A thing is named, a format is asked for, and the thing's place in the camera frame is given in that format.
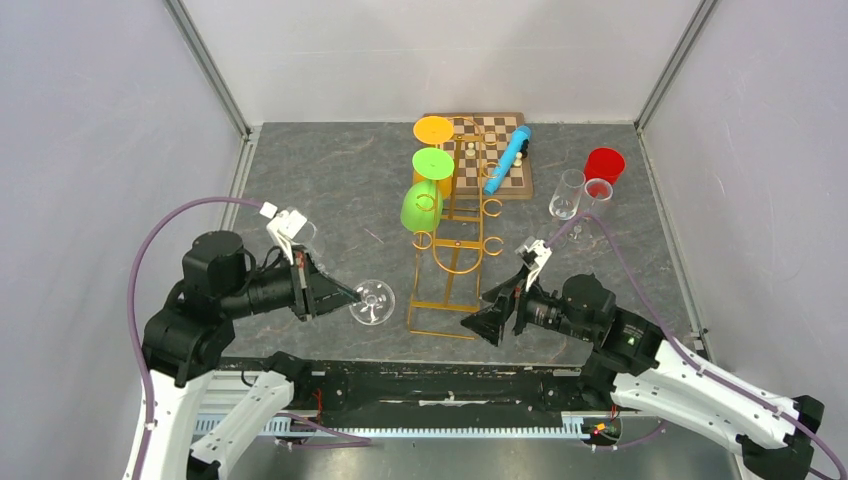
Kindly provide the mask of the green plastic wine glass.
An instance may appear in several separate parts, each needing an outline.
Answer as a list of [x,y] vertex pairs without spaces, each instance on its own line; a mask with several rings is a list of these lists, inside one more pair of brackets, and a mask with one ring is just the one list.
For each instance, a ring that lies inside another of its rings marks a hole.
[[416,180],[407,191],[400,212],[402,225],[410,232],[432,232],[441,221],[445,185],[451,185],[452,157],[436,147],[419,149],[412,157]]

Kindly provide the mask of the red plastic wine glass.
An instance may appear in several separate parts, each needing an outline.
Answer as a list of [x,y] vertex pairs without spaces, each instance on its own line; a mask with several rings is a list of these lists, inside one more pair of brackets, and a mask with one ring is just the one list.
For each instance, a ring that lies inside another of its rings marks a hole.
[[612,148],[600,147],[589,153],[583,173],[586,180],[603,179],[615,185],[626,167],[626,159],[621,153]]

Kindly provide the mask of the gold wire glass rack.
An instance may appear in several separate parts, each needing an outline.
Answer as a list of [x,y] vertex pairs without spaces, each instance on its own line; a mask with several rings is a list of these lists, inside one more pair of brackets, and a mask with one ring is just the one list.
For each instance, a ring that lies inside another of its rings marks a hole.
[[[487,168],[480,166],[478,168],[480,177],[488,178],[490,175]],[[441,221],[444,222],[460,222],[473,223],[476,225],[478,238],[475,240],[461,240],[451,238],[441,238],[438,234],[438,227],[432,232],[417,232],[414,233],[417,239],[413,242],[413,246],[417,249],[415,260],[415,277],[413,291],[410,297],[408,312],[406,315],[407,329],[411,334],[426,335],[441,338],[469,340],[469,335],[421,330],[413,326],[413,314],[418,309],[459,312],[465,314],[475,313],[479,307],[477,305],[455,304],[451,301],[452,288],[454,278],[474,273],[476,275],[476,285],[481,285],[482,280],[482,263],[486,255],[497,256],[502,253],[501,250],[490,251],[487,249],[487,243],[491,240],[484,235],[484,224],[487,217],[495,218],[499,214],[492,213],[487,210],[487,205],[495,203],[501,205],[502,201],[492,196],[487,196],[483,193],[483,186],[478,189],[478,194],[474,198],[477,201],[475,207],[458,208],[456,206],[457,196],[454,191],[456,180],[452,180],[452,192],[447,199],[444,199],[444,207],[442,211]],[[418,293],[419,280],[421,278],[421,264],[425,252],[432,254],[433,262],[446,273],[446,283],[444,298],[440,302],[426,302],[416,298]]]

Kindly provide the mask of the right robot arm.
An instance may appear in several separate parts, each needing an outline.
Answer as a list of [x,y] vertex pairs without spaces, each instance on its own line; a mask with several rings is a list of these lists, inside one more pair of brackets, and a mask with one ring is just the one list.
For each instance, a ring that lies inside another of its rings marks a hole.
[[585,405],[616,405],[682,426],[740,456],[761,479],[809,474],[821,402],[776,395],[735,377],[617,306],[594,276],[572,276],[561,291],[548,293],[520,271],[483,300],[486,307],[460,323],[493,345],[509,319],[514,334],[533,325],[591,344],[577,382]]

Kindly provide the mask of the clear wine glass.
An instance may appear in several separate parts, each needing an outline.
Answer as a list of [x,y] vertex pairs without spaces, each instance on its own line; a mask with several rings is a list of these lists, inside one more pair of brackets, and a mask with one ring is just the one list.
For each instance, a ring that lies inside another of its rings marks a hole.
[[552,220],[537,231],[537,237],[549,248],[557,249],[566,242],[565,234],[560,230],[577,213],[585,182],[586,177],[581,170],[567,169],[561,174],[548,204]]
[[386,322],[394,313],[396,296],[387,283],[369,279],[360,282],[354,291],[360,296],[360,301],[350,305],[349,311],[360,324],[377,326]]
[[590,216],[600,218],[611,204],[613,194],[613,185],[605,179],[593,178],[585,183],[577,209],[581,218],[567,233],[570,242],[586,244],[600,235],[599,228]]
[[317,226],[313,222],[307,221],[298,235],[298,242],[309,251],[315,264],[326,265],[327,257],[325,240]]

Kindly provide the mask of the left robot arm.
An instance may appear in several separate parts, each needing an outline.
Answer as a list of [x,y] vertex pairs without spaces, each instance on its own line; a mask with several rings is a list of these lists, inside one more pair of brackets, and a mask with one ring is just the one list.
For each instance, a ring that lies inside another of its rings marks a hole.
[[130,275],[127,317],[139,366],[138,425],[129,479],[222,479],[275,410],[301,408],[314,393],[301,360],[276,354],[228,415],[208,447],[191,444],[200,401],[235,338],[237,320],[287,309],[300,321],[333,313],[362,296],[329,276],[303,245],[275,245],[264,261],[226,230],[197,237],[182,258],[182,277],[163,306],[139,327],[135,315],[140,247]]

